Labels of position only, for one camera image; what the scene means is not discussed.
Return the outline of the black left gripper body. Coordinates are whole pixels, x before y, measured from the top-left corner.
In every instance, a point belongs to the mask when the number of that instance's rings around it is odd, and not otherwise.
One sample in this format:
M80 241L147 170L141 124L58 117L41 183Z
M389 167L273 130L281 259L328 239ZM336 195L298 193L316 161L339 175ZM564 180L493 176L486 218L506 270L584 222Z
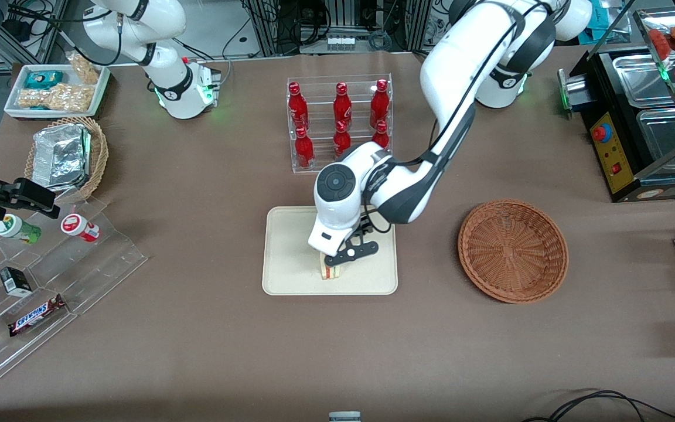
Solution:
M342 265L376 254L379 251L378 242L365 240L365 235L372 232L373 224L370 219L361 218L356 230L346 238L335 256L326 256L323 260L331 264Z

